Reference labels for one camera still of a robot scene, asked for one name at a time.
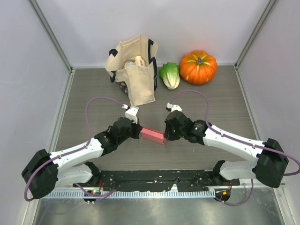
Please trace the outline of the pink paper box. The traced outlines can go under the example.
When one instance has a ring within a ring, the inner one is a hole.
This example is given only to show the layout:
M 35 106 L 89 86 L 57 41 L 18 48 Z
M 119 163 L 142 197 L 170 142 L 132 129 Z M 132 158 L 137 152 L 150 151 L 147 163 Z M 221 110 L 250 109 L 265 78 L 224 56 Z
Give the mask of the pink paper box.
M 164 134 L 162 132 L 154 130 L 154 129 L 146 128 L 146 127 L 142 128 L 141 135 L 143 138 L 146 138 L 150 141 L 153 141 L 153 142 L 156 142 L 159 144 L 164 144 L 166 141 Z

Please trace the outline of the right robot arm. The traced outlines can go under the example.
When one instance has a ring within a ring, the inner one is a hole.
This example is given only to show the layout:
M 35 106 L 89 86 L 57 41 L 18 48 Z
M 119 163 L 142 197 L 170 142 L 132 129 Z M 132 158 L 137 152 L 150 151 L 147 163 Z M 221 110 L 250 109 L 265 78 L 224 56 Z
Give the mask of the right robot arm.
M 166 117 L 164 136 L 169 141 L 184 138 L 190 143 L 216 147 L 243 158 L 239 162 L 217 162 L 211 174 L 217 185 L 233 179 L 256 179 L 268 187 L 278 188 L 289 163 L 273 139 L 263 142 L 243 138 L 203 120 L 192 121 L 178 110 Z

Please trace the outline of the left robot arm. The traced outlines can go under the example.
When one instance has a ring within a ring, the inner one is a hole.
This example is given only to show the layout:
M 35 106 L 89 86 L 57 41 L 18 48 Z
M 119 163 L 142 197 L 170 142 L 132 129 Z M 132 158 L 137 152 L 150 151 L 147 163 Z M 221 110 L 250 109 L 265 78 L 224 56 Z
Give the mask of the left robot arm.
M 31 192 L 33 199 L 40 199 L 55 188 L 75 183 L 95 187 L 100 181 L 100 171 L 87 160 L 109 154 L 128 138 L 137 139 L 142 126 L 139 119 L 120 117 L 107 130 L 66 150 L 48 153 L 39 150 L 26 165 L 21 175 L 26 182 L 24 198 Z

